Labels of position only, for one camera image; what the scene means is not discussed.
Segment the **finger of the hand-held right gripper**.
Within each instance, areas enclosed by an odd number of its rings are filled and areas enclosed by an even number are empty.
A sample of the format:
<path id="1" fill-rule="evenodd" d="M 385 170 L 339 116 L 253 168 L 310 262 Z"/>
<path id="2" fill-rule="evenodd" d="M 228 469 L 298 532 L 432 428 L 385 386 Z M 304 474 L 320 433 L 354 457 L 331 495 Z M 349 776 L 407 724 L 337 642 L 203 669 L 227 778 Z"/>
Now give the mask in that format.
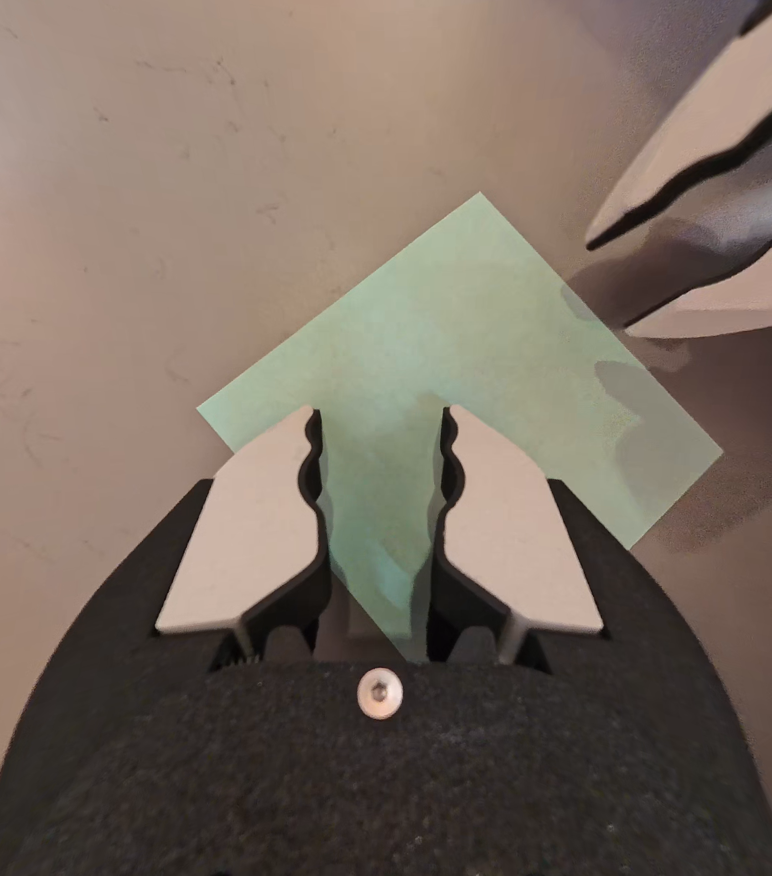
<path id="1" fill-rule="evenodd" d="M 772 2 L 763 2 L 635 156 L 591 221 L 589 251 L 664 213 L 772 140 Z"/>
<path id="2" fill-rule="evenodd" d="M 625 325 L 632 337 L 683 340 L 772 328 L 772 240 L 735 268 L 683 290 Z"/>

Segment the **mint green origami paper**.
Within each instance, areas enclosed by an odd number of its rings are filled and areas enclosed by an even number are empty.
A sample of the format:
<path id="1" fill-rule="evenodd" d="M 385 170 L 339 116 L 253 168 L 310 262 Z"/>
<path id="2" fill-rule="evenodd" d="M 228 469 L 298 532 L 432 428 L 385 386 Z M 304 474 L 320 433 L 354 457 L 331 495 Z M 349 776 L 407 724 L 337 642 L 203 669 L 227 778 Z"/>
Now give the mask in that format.
<path id="1" fill-rule="evenodd" d="M 198 412 L 236 451 L 321 412 L 336 572 L 424 661 L 442 411 L 465 407 L 632 548 L 722 449 L 478 193 Z"/>

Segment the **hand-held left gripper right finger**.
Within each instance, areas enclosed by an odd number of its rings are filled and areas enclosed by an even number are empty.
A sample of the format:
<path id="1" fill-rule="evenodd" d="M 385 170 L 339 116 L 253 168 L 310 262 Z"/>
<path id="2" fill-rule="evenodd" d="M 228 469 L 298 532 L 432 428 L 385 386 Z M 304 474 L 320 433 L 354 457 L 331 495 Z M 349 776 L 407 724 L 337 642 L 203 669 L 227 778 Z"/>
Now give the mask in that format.
<path id="1" fill-rule="evenodd" d="M 426 656 L 482 630 L 501 664 L 546 664 L 538 633 L 599 637 L 606 623 L 539 465 L 457 404 L 443 410 Z"/>

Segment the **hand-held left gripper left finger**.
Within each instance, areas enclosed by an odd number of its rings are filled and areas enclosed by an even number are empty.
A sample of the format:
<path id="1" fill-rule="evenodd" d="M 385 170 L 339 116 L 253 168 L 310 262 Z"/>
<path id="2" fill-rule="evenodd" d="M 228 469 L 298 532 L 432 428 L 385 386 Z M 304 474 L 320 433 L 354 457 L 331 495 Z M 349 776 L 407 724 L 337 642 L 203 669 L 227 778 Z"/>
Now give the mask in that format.
<path id="1" fill-rule="evenodd" d="M 319 410 L 304 405 L 217 471 L 155 621 L 230 632 L 243 658 L 311 661 L 332 598 Z"/>

